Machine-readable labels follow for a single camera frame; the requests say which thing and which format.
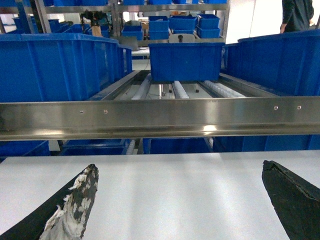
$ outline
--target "black jacket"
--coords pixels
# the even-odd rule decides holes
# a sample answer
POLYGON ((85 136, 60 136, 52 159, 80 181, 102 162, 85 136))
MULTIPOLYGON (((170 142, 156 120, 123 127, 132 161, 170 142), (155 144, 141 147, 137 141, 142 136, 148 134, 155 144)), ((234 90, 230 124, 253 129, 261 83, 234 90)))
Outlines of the black jacket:
POLYGON ((282 23, 287 24, 286 33, 308 30, 313 16, 312 0, 282 0, 282 23))

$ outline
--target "metal frame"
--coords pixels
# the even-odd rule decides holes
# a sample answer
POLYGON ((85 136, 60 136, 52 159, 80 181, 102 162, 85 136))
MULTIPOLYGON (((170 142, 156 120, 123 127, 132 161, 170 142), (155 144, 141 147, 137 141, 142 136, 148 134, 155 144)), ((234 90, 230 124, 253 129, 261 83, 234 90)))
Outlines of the metal frame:
POLYGON ((0 141, 320 134, 320 97, 0 104, 0 141))
MULTIPOLYGON (((221 38, 196 38, 196 43, 224 43, 226 41, 227 29, 228 29, 228 20, 230 12, 230 1, 228 0, 227 4, 164 4, 164 5, 118 5, 117 0, 110 0, 109 5, 106 6, 63 6, 63 7, 40 7, 40 18, 46 12, 47 14, 64 14, 64 13, 84 13, 88 11, 102 11, 104 13, 112 13, 112 23, 115 36, 120 36, 121 32, 121 18, 119 14, 123 12, 161 12, 161 11, 225 11, 224 15, 224 25, 222 29, 221 38)), ((0 14, 17 14, 17 8, 15 7, 0 7, 0 14)), ((35 14, 31 7, 24 8, 24 14, 35 14)), ((139 47, 146 47, 151 43, 166 43, 168 41, 163 40, 145 40, 138 41, 139 47)))

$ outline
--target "metal shelving rack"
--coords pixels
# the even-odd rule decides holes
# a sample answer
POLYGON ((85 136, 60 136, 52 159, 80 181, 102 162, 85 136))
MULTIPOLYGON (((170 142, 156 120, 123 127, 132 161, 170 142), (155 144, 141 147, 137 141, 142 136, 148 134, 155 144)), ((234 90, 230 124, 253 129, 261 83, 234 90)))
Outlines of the metal shelving rack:
MULTIPOLYGON (((47 14, 66 14, 66 13, 84 13, 88 11, 102 11, 104 13, 111 12, 114 34, 116 36, 120 35, 120 18, 119 14, 123 12, 161 12, 161 11, 225 11, 224 15, 224 24, 222 29, 222 35, 220 38, 199 38, 197 34, 195 35, 195 41, 197 43, 208 43, 208 42, 225 42, 228 29, 228 18, 230 12, 230 4, 204 4, 200 2, 198 4, 164 4, 164 5, 121 5, 118 4, 118 0, 109 1, 109 5, 106 6, 49 6, 49 7, 40 7, 44 6, 42 0, 35 0, 39 2, 40 5, 37 5, 37 9, 31 7, 0 7, 0 14, 21 14, 21 11, 24 11, 24 14, 39 14, 40 19, 44 19, 44 23, 38 28, 44 29, 44 24, 46 22, 47 14)), ((0 30, 3 32, 4 28, 2 22, 0 21, 0 30)), ((150 43, 166 43, 167 40, 143 40, 138 41, 140 47, 146 47, 150 43)))

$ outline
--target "white wall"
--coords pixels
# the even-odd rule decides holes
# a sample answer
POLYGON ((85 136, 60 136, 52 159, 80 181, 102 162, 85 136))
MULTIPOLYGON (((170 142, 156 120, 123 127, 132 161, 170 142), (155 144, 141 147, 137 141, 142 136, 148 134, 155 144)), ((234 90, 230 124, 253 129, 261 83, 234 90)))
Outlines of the white wall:
MULTIPOLYGON (((317 23, 320 0, 313 0, 314 17, 317 23)), ((230 0, 230 13, 226 43, 238 39, 257 37, 280 32, 282 23, 282 0, 230 0)))
POLYGON ((280 33, 281 0, 256 0, 250 37, 280 33))
POLYGON ((230 0, 227 44, 236 43, 238 39, 250 36, 254 6, 255 0, 230 0))

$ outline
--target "metal bar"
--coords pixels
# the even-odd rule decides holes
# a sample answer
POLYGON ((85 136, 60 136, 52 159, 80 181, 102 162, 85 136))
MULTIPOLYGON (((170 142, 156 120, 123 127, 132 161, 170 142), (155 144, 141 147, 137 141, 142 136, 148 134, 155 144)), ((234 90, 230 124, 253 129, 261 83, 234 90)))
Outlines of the metal bar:
MULTIPOLYGON (((211 11, 226 10, 227 4, 166 4, 166 5, 119 5, 119 12, 160 12, 160 11, 211 11)), ((90 12, 111 12, 111 6, 50 6, 45 8, 47 14, 66 14, 90 12)), ((0 7, 0 14, 18 14, 16 7, 0 7)))
POLYGON ((2 22, 1 16, 0 16, 0 33, 2 33, 2 34, 6 33, 5 26, 2 22))
MULTIPOLYGON (((219 38, 196 38, 194 40, 195 43, 224 43, 225 38, 219 37, 219 38)), ((139 47, 148 47, 149 44, 167 44, 167 39, 162 40, 142 40, 138 41, 139 47)))
POLYGON ((0 104, 0 140, 320 134, 320 97, 0 104))
POLYGON ((121 35, 121 24, 119 16, 118 0, 110 0, 111 17, 113 26, 113 36, 119 37, 121 35))
POLYGON ((26 34, 34 34, 34 26, 32 24, 32 20, 26 11, 26 6, 23 0, 15 0, 15 4, 19 11, 19 18, 21 20, 24 33, 26 34))
POLYGON ((223 23, 223 30, 222 30, 222 37, 224 40, 227 39, 227 32, 228 32, 228 24, 229 24, 229 14, 230 14, 230 1, 227 2, 226 11, 224 12, 224 23, 223 23))
POLYGON ((133 71, 124 78, 116 81, 111 84, 107 88, 98 92, 96 95, 89 98, 89 101, 108 101, 115 99, 121 92, 125 91, 125 89, 132 83, 132 81, 138 79, 139 73, 141 71, 133 71))
POLYGON ((120 12, 212 11, 226 10, 227 4, 120 5, 120 12))
POLYGON ((277 96, 277 94, 266 91, 265 87, 264 89, 262 89, 263 87, 258 84, 251 83, 251 82, 248 82, 224 73, 220 73, 220 78, 218 82, 247 97, 276 97, 277 96))
POLYGON ((319 15, 319 18, 318 18, 318 22, 315 25, 315 29, 319 29, 319 26, 320 26, 320 15, 319 15))
POLYGON ((38 32, 40 34, 50 34, 51 29, 44 0, 30 0, 30 4, 38 32))

